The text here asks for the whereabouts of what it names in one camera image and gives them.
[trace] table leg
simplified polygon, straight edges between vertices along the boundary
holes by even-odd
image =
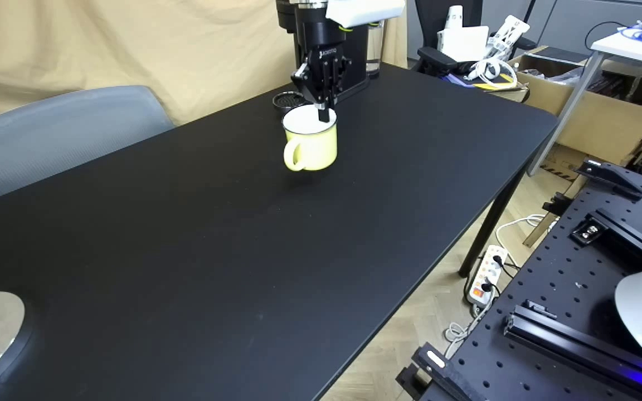
[[[480,254],[486,242],[489,238],[489,234],[496,228],[496,220],[500,217],[500,212],[505,210],[507,202],[512,199],[518,181],[524,176],[524,168],[500,188],[499,197],[495,199],[489,212],[486,215],[472,247],[467,251],[467,256],[464,258],[461,268],[456,271],[459,276],[467,276],[476,256]]]
[[[584,91],[587,89],[593,76],[600,71],[602,63],[603,63],[603,53],[600,53],[600,51],[595,51],[587,59],[587,65],[586,65],[586,71],[584,71],[581,81],[570,91],[565,105],[561,108],[556,128],[552,130],[552,135],[547,136],[546,146],[542,147],[542,153],[531,164],[528,174],[534,174],[542,168],[546,154],[551,153],[552,142],[560,138],[561,130],[565,128],[568,119],[572,116],[574,108],[580,105]]]

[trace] gray chair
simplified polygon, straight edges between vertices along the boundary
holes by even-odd
[[[54,97],[0,115],[0,197],[172,130],[140,86]]]

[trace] black table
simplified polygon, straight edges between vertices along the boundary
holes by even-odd
[[[0,199],[0,400],[319,396],[555,126],[386,68],[286,174],[272,93]]]
[[[621,174],[642,188],[639,174]],[[642,359],[639,345],[613,308],[615,285],[635,271],[616,251],[584,247],[570,238],[586,215],[597,210],[642,237],[642,199],[630,202],[591,181],[451,354],[446,365],[448,380],[461,384],[475,400],[642,400],[642,388],[620,386],[620,381],[587,373],[586,364],[556,356],[561,352],[546,352],[547,347],[542,352],[542,347],[505,336],[507,317],[516,305],[532,301],[544,305],[556,324]],[[603,369],[621,369],[625,378],[642,384],[642,374],[628,374],[625,365]],[[448,400],[448,395],[430,386],[419,400]]]

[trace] white mug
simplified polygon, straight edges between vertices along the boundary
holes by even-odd
[[[314,105],[302,105],[282,116],[282,164],[291,171],[319,171],[337,160],[337,115],[328,110],[328,122],[319,120]]]

